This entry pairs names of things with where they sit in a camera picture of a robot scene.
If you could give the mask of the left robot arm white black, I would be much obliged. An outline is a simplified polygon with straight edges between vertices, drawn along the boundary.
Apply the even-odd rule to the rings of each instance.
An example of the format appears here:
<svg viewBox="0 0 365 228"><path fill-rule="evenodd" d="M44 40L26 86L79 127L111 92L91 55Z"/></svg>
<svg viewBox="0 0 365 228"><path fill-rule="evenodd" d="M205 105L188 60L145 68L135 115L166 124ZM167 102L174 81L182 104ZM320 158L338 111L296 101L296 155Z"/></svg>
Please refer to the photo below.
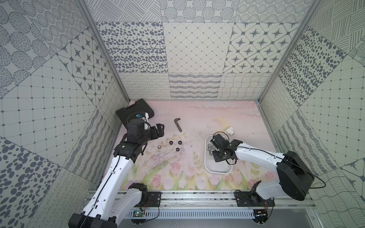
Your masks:
<svg viewBox="0 0 365 228"><path fill-rule="evenodd" d="M127 192L115 201L120 187L143 155L148 142L164 136L164 125L150 125L148 114L137 113L127 123L127 132L114 149L114 157L96 193L80 214L74 213L68 221L70 228L116 228L135 206L148 205L148 189L143 183L133 183Z"/></svg>

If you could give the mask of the white pipe elbow fitting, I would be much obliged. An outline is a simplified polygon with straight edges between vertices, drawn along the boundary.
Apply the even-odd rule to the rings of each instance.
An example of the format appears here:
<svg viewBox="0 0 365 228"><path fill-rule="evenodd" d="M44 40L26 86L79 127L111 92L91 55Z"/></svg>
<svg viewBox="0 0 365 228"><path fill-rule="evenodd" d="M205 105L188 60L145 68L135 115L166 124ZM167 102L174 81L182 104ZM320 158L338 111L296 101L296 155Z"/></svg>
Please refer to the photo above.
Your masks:
<svg viewBox="0 0 365 228"><path fill-rule="evenodd" d="M233 136L235 134L234 128L232 126L226 128L224 132L230 136Z"/></svg>

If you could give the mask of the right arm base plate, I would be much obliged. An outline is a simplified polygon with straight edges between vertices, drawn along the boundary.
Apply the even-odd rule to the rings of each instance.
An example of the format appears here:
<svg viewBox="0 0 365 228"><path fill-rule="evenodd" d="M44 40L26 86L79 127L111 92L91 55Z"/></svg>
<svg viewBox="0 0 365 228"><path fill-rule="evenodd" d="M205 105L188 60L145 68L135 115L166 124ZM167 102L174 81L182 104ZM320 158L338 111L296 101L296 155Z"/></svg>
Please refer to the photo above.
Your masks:
<svg viewBox="0 0 365 228"><path fill-rule="evenodd" d="M233 193L238 207L274 207L274 199L263 199L257 193L236 190Z"/></svg>

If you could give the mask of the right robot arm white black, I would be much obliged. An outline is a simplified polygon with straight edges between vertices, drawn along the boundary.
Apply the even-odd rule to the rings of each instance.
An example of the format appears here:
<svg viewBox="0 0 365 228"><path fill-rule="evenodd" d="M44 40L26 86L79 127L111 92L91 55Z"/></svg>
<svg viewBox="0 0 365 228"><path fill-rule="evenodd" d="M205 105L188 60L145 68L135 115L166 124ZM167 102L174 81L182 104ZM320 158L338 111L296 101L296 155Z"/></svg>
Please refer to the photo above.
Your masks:
<svg viewBox="0 0 365 228"><path fill-rule="evenodd" d="M254 183L248 193L248 199L255 205L281 196L303 201L315 179L315 175L295 152L267 152L240 140L229 141L229 138L223 137L220 132L213 134L210 143L215 148L215 162L226 162L228 165L235 165L238 160L251 162L269 169L276 175L276 178L269 182L258 180Z"/></svg>

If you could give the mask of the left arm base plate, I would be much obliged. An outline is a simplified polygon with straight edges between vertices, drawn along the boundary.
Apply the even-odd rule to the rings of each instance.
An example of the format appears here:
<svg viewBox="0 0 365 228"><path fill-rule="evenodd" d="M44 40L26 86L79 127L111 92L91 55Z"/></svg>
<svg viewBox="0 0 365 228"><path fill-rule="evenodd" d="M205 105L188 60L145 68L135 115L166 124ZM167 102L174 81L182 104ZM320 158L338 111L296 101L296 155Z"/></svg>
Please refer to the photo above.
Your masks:
<svg viewBox="0 0 365 228"><path fill-rule="evenodd" d="M162 198L162 192L143 193L141 201L137 205L135 205L135 207L139 208L160 207L161 198Z"/></svg>

